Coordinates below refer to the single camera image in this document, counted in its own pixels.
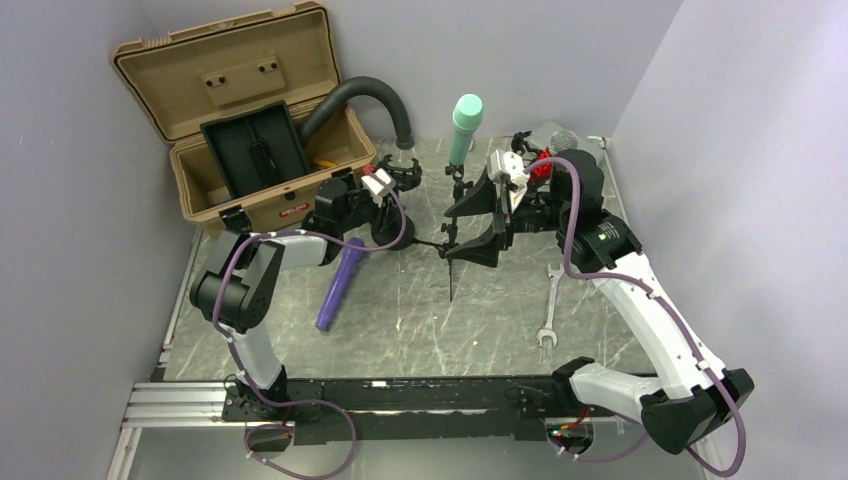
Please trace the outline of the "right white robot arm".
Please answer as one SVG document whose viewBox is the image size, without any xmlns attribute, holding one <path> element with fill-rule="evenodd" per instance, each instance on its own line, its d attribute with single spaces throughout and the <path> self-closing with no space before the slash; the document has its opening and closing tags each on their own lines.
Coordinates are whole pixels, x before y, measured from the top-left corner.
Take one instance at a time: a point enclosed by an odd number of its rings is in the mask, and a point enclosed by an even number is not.
<svg viewBox="0 0 848 480">
<path fill-rule="evenodd" d="M 653 376 L 640 377 L 589 358 L 571 361 L 554 375 L 553 406 L 564 415 L 586 405 L 614 412 L 640 423 L 664 451 L 679 454 L 721 426 L 739 423 L 754 384 L 746 370 L 726 367 L 683 319 L 635 233 L 605 207 L 603 185 L 603 172 L 582 150 L 532 164 L 496 150 L 447 210 L 450 217 L 487 214 L 491 224 L 445 256 L 494 267 L 516 234 L 553 232 L 565 273 L 590 281 L 612 303 L 654 368 Z"/>
</svg>

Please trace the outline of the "mint green microphone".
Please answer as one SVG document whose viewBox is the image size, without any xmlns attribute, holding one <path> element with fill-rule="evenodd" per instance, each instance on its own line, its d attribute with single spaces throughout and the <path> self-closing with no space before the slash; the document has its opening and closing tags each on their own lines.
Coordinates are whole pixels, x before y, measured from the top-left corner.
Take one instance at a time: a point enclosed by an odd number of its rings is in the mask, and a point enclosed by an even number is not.
<svg viewBox="0 0 848 480">
<path fill-rule="evenodd" d="M 452 112 L 454 134 L 449 152 L 449 164 L 453 167 L 464 165 L 475 132 L 483 121 L 483 101 L 473 93 L 462 95 Z"/>
</svg>

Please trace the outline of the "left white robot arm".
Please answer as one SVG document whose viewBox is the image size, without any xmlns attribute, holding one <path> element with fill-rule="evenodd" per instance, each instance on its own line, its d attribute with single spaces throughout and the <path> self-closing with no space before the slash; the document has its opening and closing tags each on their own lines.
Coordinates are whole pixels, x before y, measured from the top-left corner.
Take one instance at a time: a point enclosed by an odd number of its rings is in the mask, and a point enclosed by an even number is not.
<svg viewBox="0 0 848 480">
<path fill-rule="evenodd" d="M 400 224 L 377 252 L 396 247 L 411 227 L 399 194 L 402 188 L 384 168 L 365 175 L 361 186 L 332 179 L 319 189 L 314 212 L 296 230 L 225 230 L 190 289 L 189 300 L 227 344 L 238 384 L 250 390 L 248 407 L 264 420 L 279 417 L 292 399 L 285 367 L 275 354 L 265 317 L 280 272 L 332 263 L 344 249 L 368 252 L 345 234 L 382 213 L 400 215 Z"/>
</svg>

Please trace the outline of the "purple microphone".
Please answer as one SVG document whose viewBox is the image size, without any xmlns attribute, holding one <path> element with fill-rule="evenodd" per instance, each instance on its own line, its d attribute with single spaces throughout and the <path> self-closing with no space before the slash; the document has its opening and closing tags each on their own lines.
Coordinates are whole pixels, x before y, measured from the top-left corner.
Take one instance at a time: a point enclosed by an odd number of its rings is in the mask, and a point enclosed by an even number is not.
<svg viewBox="0 0 848 480">
<path fill-rule="evenodd" d="M 351 247 L 343 248 L 340 264 L 337 267 L 315 321 L 315 327 L 318 330 L 327 332 L 331 329 L 347 287 L 363 256 L 364 253 L 360 250 Z"/>
</svg>

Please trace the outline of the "black round-base mic stand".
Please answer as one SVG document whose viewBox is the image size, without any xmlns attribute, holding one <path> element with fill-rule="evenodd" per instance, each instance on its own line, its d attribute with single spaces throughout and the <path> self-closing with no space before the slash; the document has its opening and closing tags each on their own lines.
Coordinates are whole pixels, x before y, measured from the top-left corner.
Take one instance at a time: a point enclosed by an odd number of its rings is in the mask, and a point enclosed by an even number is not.
<svg viewBox="0 0 848 480">
<path fill-rule="evenodd" d="M 421 184 L 422 168 L 416 158 L 412 158 L 411 167 L 391 165 L 392 155 L 386 154 L 377 164 L 394 181 L 393 192 L 400 197 L 401 192 L 417 188 Z M 370 222 L 371 237 L 378 246 L 386 246 L 388 250 L 403 250 L 415 241 L 415 225 L 406 213 L 404 205 L 387 195 L 382 205 L 377 209 L 376 216 Z"/>
</svg>

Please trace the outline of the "black tripod mic stand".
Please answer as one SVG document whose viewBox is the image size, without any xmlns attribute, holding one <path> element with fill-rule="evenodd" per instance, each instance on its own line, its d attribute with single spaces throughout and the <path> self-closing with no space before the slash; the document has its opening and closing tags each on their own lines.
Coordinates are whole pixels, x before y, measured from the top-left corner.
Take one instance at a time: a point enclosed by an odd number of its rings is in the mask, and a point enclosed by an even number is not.
<svg viewBox="0 0 848 480">
<path fill-rule="evenodd" d="M 479 216 L 490 213 L 495 201 L 494 186 L 489 178 L 489 168 L 484 167 L 476 181 L 467 181 L 464 177 L 464 168 L 456 165 L 446 167 L 446 173 L 454 181 L 452 188 L 453 204 L 444 212 L 447 220 L 442 224 L 442 232 L 447 235 L 447 240 L 442 243 L 425 243 L 423 240 L 414 239 L 414 243 L 428 244 L 434 247 L 441 259 L 448 264 L 448 290 L 449 301 L 453 302 L 456 296 L 455 264 L 458 261 L 466 261 L 483 266 L 496 264 L 496 253 L 492 253 L 492 242 L 495 231 L 489 226 L 477 237 L 459 241 L 459 219 L 464 217 Z"/>
</svg>

